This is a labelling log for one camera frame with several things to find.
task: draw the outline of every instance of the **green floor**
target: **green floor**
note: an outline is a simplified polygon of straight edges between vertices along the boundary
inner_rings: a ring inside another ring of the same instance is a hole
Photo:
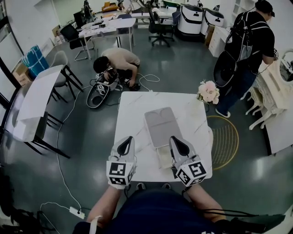
[[[154,74],[161,81],[145,83],[160,92],[196,93],[203,80],[212,80],[216,59],[201,43],[176,40],[171,48],[165,45],[152,47],[147,29],[135,31],[136,46],[133,52],[141,59],[139,73]],[[96,43],[99,54],[112,47],[113,40]],[[122,46],[128,48],[128,37],[122,38]],[[71,69],[83,82],[89,85],[95,78],[92,69],[94,60],[74,62],[79,49],[70,50],[69,45],[56,47],[49,55],[51,60],[57,50],[64,50],[70,60]],[[69,101],[49,102],[47,111],[65,119],[73,107],[73,98],[68,88],[58,91]],[[106,106],[92,110],[86,106],[87,92],[81,93],[76,107],[64,124],[59,137],[59,148],[71,159],[60,157],[61,168],[72,194],[82,207],[91,208],[108,186],[105,173],[106,160],[113,146],[117,120],[117,106]],[[107,100],[108,104],[117,103],[121,93],[114,91]],[[257,214],[284,213],[293,203],[293,150],[285,149],[276,157],[266,156],[264,135],[259,127],[249,131],[248,127],[256,117],[245,115],[250,108],[246,101],[239,101],[231,109],[230,121],[239,133],[239,149],[235,158],[224,168],[214,171],[213,177],[202,186],[225,208]],[[207,115],[215,115],[210,106]],[[45,141],[56,145],[57,129],[47,126]],[[4,171],[13,184],[14,205],[31,212],[38,211],[41,203],[57,202],[66,207],[76,207],[63,184],[56,154],[39,148],[44,155],[38,155],[24,143],[4,137],[0,161]],[[149,183],[148,187],[161,184]],[[173,183],[174,190],[181,192],[183,185]],[[125,201],[122,197],[119,207]],[[74,225],[81,221],[66,209],[56,205],[45,205],[42,210],[62,234],[72,232]]]

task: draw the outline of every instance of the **sneaker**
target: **sneaker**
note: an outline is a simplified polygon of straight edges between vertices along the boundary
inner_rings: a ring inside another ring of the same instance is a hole
[[[136,191],[142,191],[142,190],[145,190],[146,189],[146,186],[144,183],[138,183],[137,186],[136,186]]]
[[[162,188],[166,188],[166,189],[171,190],[171,185],[166,183],[166,184],[163,184]]]
[[[230,116],[231,116],[230,112],[227,112],[227,114],[224,115],[224,114],[222,114],[220,111],[218,111],[217,109],[215,109],[215,111],[216,111],[216,113],[217,113],[218,115],[223,116],[223,117],[226,118],[226,119],[230,118]]]

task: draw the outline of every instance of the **black hair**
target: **black hair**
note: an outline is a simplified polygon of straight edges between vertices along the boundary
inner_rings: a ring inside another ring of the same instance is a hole
[[[109,59],[106,56],[102,56],[93,62],[93,69],[96,73],[102,73],[108,68]]]
[[[270,14],[271,16],[275,17],[275,13],[273,12],[273,7],[268,1],[266,1],[266,0],[258,0],[255,3],[255,7],[259,11],[261,11],[263,13],[266,13],[266,14]]]

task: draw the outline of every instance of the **flower bouquet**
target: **flower bouquet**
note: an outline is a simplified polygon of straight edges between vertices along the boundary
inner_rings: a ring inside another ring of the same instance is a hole
[[[216,105],[219,102],[219,96],[219,89],[212,81],[202,81],[198,87],[197,99],[200,101],[205,103],[213,102]]]

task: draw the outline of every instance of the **black monitor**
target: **black monitor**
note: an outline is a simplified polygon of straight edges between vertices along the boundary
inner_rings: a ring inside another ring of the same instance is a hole
[[[81,28],[83,25],[86,24],[86,19],[84,18],[84,15],[82,11],[79,11],[75,14],[73,14],[77,28]]]

